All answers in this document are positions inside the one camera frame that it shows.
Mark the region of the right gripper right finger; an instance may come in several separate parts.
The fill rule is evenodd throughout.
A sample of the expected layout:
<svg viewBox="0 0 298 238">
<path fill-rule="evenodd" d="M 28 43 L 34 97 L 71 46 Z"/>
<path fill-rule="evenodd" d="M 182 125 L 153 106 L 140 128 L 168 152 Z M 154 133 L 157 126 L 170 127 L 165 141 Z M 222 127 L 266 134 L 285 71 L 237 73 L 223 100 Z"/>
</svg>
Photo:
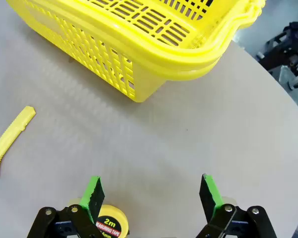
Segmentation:
<svg viewBox="0 0 298 238">
<path fill-rule="evenodd" d="M 276 238 L 276 233 L 262 206 L 242 210 L 224 203 L 213 177 L 203 174 L 199 191 L 207 224 L 198 233 L 198 238 Z"/>
</svg>

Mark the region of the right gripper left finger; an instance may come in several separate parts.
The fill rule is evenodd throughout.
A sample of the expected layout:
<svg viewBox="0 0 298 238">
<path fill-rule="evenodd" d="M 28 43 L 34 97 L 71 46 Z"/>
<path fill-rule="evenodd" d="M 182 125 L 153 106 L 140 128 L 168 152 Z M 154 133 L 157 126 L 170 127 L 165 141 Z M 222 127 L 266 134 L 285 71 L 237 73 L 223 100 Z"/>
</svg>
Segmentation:
<svg viewBox="0 0 298 238">
<path fill-rule="evenodd" d="M 53 207 L 41 208 L 28 233 L 29 238 L 102 238 L 96 226 L 105 194 L 101 179 L 92 176 L 78 204 L 58 211 Z"/>
</svg>

